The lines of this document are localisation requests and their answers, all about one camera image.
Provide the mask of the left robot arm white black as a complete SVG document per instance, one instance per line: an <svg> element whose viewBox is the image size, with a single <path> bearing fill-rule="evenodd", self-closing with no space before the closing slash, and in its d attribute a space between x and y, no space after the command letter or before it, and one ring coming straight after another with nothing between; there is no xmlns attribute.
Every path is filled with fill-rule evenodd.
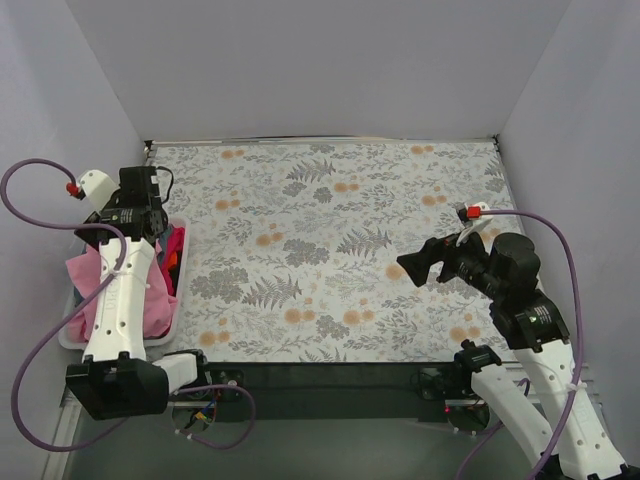
<svg viewBox="0 0 640 480"><path fill-rule="evenodd" d="M74 233L97 253L99 279L107 285L94 299L91 335L81 362L67 368L67 387L95 420L160 414L179 390L205 398L213 377L201 351L150 362L144 346L148 276L168 227L155 168L125 167L117 181L91 170L77 191L94 210Z"/></svg>

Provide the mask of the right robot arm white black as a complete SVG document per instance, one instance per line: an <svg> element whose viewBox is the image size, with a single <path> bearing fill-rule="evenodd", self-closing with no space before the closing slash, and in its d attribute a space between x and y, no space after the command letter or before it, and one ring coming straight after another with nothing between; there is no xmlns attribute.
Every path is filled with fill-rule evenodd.
<svg viewBox="0 0 640 480"><path fill-rule="evenodd" d="M496 237L486 249L479 234L427 240L398 264L421 287L432 265L439 282L459 278L491 301L490 317L525 372L539 403L533 405L507 377L498 355L471 340L454 357L454 389L478 395L498 415L533 468L535 479L636 479L638 468L615 448L582 384L569 331L556 305L539 289L540 259L517 233Z"/></svg>

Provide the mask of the pink t shirt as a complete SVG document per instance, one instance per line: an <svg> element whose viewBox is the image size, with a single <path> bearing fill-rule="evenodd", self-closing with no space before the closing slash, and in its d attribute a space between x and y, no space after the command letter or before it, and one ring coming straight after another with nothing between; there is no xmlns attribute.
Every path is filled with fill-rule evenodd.
<svg viewBox="0 0 640 480"><path fill-rule="evenodd" d="M89 247L85 253L67 260L66 268L79 295L77 302L81 303L100 284L101 257ZM160 338L171 328L178 301L168 293L156 260L149 269L147 283L149 288L144 300L143 334L145 339ZM86 343L89 340L96 311L97 300L93 299L70 320L66 335L72 343Z"/></svg>

